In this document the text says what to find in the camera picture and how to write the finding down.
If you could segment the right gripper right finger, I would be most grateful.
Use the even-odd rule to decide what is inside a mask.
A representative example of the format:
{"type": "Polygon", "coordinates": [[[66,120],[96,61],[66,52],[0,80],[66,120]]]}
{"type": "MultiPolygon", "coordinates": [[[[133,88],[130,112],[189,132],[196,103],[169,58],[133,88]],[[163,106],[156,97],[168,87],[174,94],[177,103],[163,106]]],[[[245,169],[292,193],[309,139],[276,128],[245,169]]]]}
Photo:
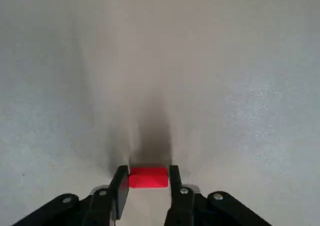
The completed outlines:
{"type": "Polygon", "coordinates": [[[179,167],[168,168],[171,186],[171,205],[165,225],[263,226],[266,220],[224,191],[204,197],[182,184],[179,167]]]}

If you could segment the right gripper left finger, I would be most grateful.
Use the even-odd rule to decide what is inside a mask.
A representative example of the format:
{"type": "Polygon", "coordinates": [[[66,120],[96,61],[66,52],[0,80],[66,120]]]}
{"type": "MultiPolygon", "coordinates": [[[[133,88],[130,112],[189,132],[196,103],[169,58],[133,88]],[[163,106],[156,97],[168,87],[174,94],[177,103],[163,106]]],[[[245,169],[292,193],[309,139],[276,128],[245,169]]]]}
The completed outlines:
{"type": "Polygon", "coordinates": [[[129,190],[129,167],[117,168],[110,184],[84,199],[72,193],[55,197],[14,225],[115,225],[129,190]]]}

